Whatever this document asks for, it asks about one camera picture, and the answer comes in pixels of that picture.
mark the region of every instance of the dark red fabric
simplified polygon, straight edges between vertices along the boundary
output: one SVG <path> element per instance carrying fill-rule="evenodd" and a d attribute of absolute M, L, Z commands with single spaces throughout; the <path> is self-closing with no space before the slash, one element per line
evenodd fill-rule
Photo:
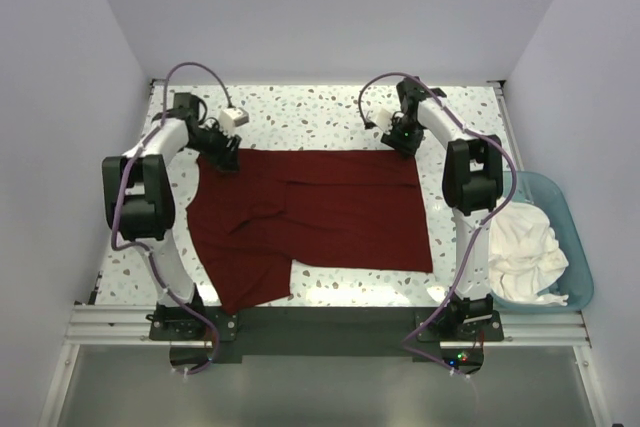
<path fill-rule="evenodd" d="M 202 157 L 187 208 L 193 245 L 223 308 L 290 295 L 291 260 L 431 272 L 413 158 L 393 151 L 241 150 L 240 172 Z"/>

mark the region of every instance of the white towel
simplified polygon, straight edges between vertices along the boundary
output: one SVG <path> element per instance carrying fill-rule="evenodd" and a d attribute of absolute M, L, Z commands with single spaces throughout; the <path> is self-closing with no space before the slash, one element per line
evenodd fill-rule
<path fill-rule="evenodd" d="M 568 295 L 542 292 L 568 265 L 549 218 L 538 207 L 510 202 L 491 221 L 489 282 L 501 298 L 522 304 L 567 305 Z"/>

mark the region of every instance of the gray floor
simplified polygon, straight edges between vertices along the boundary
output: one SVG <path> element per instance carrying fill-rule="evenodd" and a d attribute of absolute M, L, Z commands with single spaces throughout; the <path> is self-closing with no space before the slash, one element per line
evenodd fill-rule
<path fill-rule="evenodd" d="M 465 380 L 406 358 L 248 357 L 185 382 L 165 347 L 86 347 L 60 425 L 576 426 L 594 422 L 571 348 L 487 349 Z"/>

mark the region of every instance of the crumpled white fabric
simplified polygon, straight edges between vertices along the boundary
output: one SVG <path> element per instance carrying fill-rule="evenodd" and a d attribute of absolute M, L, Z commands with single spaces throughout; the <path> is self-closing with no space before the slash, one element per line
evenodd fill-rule
<path fill-rule="evenodd" d="M 549 218 L 538 207 L 510 202 L 492 219 L 489 282 L 501 298 L 522 304 L 567 305 L 568 295 L 543 291 L 568 265 Z"/>

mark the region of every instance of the metal frame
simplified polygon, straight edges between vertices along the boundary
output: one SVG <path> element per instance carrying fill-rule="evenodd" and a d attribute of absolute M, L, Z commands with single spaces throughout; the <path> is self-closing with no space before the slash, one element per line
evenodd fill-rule
<path fill-rule="evenodd" d="M 522 169 L 522 158 L 513 136 L 502 87 L 498 83 L 490 83 L 490 85 L 495 90 L 514 160 L 518 169 Z M 155 306 L 78 305 L 74 307 L 39 427 L 54 427 L 58 424 L 80 346 L 137 345 L 166 348 L 170 345 L 202 345 L 201 341 L 150 341 L 148 338 L 150 324 L 145 317 L 154 310 Z M 505 340 L 491 343 L 491 347 L 573 347 L 596 426 L 611 427 L 611 414 L 595 372 L 590 341 L 582 314 L 580 312 L 552 315 L 502 313 L 501 317 Z M 443 348 L 464 345 L 466 344 L 461 342 L 441 343 Z"/>

